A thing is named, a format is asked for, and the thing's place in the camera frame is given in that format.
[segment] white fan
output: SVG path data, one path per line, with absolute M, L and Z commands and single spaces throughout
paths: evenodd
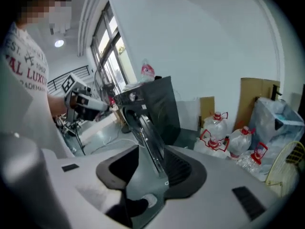
M 297 141 L 287 144 L 273 163 L 265 181 L 279 197 L 290 194 L 299 181 L 299 163 L 305 157 L 304 146 Z

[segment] ceiling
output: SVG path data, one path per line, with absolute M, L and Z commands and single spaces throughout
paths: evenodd
M 64 7 L 53 8 L 39 23 L 27 25 L 28 33 L 41 47 L 49 64 L 67 55 L 77 55 L 78 30 L 84 2 L 85 0 L 67 2 Z M 56 48 L 54 43 L 60 39 L 64 40 L 64 45 Z

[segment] cable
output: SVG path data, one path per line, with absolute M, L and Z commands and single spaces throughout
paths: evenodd
M 102 148 L 102 147 L 105 147 L 105 146 L 107 146 L 108 144 L 110 144 L 111 142 L 113 142 L 113 141 L 115 141 L 116 139 L 118 139 L 119 138 L 119 133 L 120 133 L 120 130 L 121 130 L 121 122 L 119 121 L 119 123 L 120 123 L 120 129 L 118 130 L 118 134 L 117 134 L 117 137 L 116 138 L 114 138 L 112 141 L 111 141 L 111 138 L 112 137 L 110 137 L 110 139 L 109 139 L 109 141 L 108 141 L 108 143 L 106 143 L 105 144 L 105 141 L 103 141 L 103 146 L 101 146 L 101 147 L 98 147 L 97 149 L 95 149 L 94 151 L 92 151 L 90 154 L 93 154 L 96 150 L 98 150 L 98 149 L 100 149 L 100 148 Z
M 119 140 L 116 140 L 115 142 L 114 142 L 114 140 L 112 140 L 112 144 L 117 143 L 117 142 L 120 142 L 120 141 L 130 141 L 130 142 L 133 142 L 134 144 L 136 144 L 136 145 L 138 145 L 138 146 L 140 146 L 140 147 L 144 147 L 144 146 L 140 145 L 139 143 L 137 143 L 136 141 L 131 140 L 131 139 L 127 139 L 127 138 L 121 138 L 121 139 L 119 139 Z M 95 153 L 97 150 L 99 150 L 100 148 L 105 147 L 105 146 L 101 146 L 101 147 L 95 149 L 95 150 L 92 151 L 90 154 Z
M 131 141 L 131 142 L 135 143 L 135 144 L 138 145 L 138 146 L 144 147 L 144 146 L 140 145 L 139 143 L 137 143 L 137 140 L 131 140 L 131 139 L 127 139 L 127 138 L 121 138 L 121 139 L 117 140 L 117 138 L 119 137 L 119 132 L 120 132 L 120 130 L 121 130 L 121 122 L 119 122 L 119 123 L 120 123 L 120 129 L 119 129 L 119 131 L 118 131 L 118 136 L 117 136 L 115 139 L 113 139 L 112 141 L 110 141 L 110 140 L 111 140 L 111 138 L 110 138 L 110 140 L 109 140 L 109 142 L 108 142 L 107 144 L 104 143 L 103 146 L 98 147 L 97 149 L 95 149 L 94 151 L 92 151 L 90 154 L 95 153 L 95 152 L 96 152 L 97 150 L 99 150 L 100 148 L 106 147 L 106 146 L 109 145 L 110 143 L 114 144 L 114 143 L 117 143 L 117 142 L 122 141 L 122 140 Z
M 178 95 L 179 95 L 179 97 L 180 97 L 180 100 L 182 100 L 182 98 L 181 98 L 181 95 L 180 95 L 180 93 L 176 90 L 176 89 L 173 89 L 176 93 L 178 93 Z
M 93 83 L 92 83 L 92 86 L 95 85 L 95 88 L 97 88 L 97 85 L 96 85 L 96 73 L 97 73 L 97 69 L 96 69 L 96 71 L 94 73 L 94 78 L 93 78 Z
M 85 152 L 84 152 L 84 146 L 82 145 L 81 139 L 80 139 L 80 137 L 79 137 L 79 135 L 78 135 L 77 123 L 76 123 L 76 121 L 75 121 L 75 110 L 73 111 L 73 125 L 74 125 L 74 128 L 75 128 L 75 137 L 76 137 L 76 140 L 77 140 L 79 146 L 81 147 L 82 153 L 86 156 L 86 154 L 85 154 Z

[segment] cardboard sheet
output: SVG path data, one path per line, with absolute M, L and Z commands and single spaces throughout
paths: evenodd
M 201 127 L 203 127 L 204 119 L 213 115 L 214 113 L 215 113 L 214 97 L 201 97 L 200 98 Z
M 234 130 L 240 129 L 244 125 L 249 124 L 254 108 L 255 98 L 271 98 L 273 84 L 278 87 L 280 86 L 279 81 L 241 78 L 240 100 Z

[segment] black panel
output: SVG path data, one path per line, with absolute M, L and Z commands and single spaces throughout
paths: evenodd
M 250 220 L 254 220 L 265 212 L 265 208 L 258 199 L 246 187 L 237 187 L 232 189 L 238 201 Z
M 91 109 L 88 111 L 85 107 L 77 105 L 75 111 L 78 113 L 78 118 L 82 120 L 93 121 L 95 117 L 100 113 L 99 110 Z
M 131 93 L 136 95 L 134 102 L 129 98 Z M 165 144 L 174 144 L 180 133 L 180 122 L 170 76 L 126 91 L 114 99 L 120 108 L 127 107 L 138 115 L 146 114 Z M 127 118 L 126 121 L 128 126 L 133 123 L 129 123 Z M 141 138 L 139 132 L 135 136 L 137 139 Z
M 76 99 L 77 104 L 82 104 L 82 105 L 88 105 L 89 100 L 86 98 L 83 98 L 81 96 L 78 96 Z
M 139 146 L 106 159 L 96 167 L 98 179 L 109 189 L 124 190 L 139 164 Z
M 126 196 L 122 196 L 120 203 L 111 207 L 106 215 L 112 218 L 113 220 L 121 223 L 122 225 L 132 228 L 132 221 L 128 215 L 128 210 L 126 207 Z
M 152 161 L 158 172 L 164 173 L 164 141 L 161 139 L 156 128 L 146 115 L 141 115 L 139 121 L 143 129 L 143 137 L 145 138 L 145 143 Z
M 188 198 L 204 185 L 207 173 L 198 160 L 167 146 L 164 162 L 170 187 L 164 194 L 164 200 Z
M 280 121 L 279 119 L 275 119 L 274 120 L 274 129 L 277 131 L 278 129 L 280 129 L 283 126 L 283 122 Z
M 78 168 L 79 166 L 77 165 L 77 164 L 71 164 L 71 165 L 67 165 L 67 166 L 63 166 L 63 167 L 61 167 L 62 168 L 62 170 L 64 171 L 64 172 L 67 172 L 67 171 L 70 171 L 70 170 L 74 170 L 74 169 L 76 169 L 76 168 Z
M 61 85 L 61 87 L 62 87 L 63 91 L 65 93 L 67 93 L 71 89 L 71 87 L 74 83 L 75 83 L 75 80 L 73 79 L 73 77 L 71 75 L 69 75 L 67 77 L 67 79 L 64 81 L 64 83 Z
M 142 109 L 141 105 L 125 106 L 123 107 L 123 115 L 126 119 L 129 129 L 132 131 L 139 144 L 144 145 L 143 137 L 141 135 L 141 124 L 139 121 L 139 116 L 148 115 L 148 111 Z

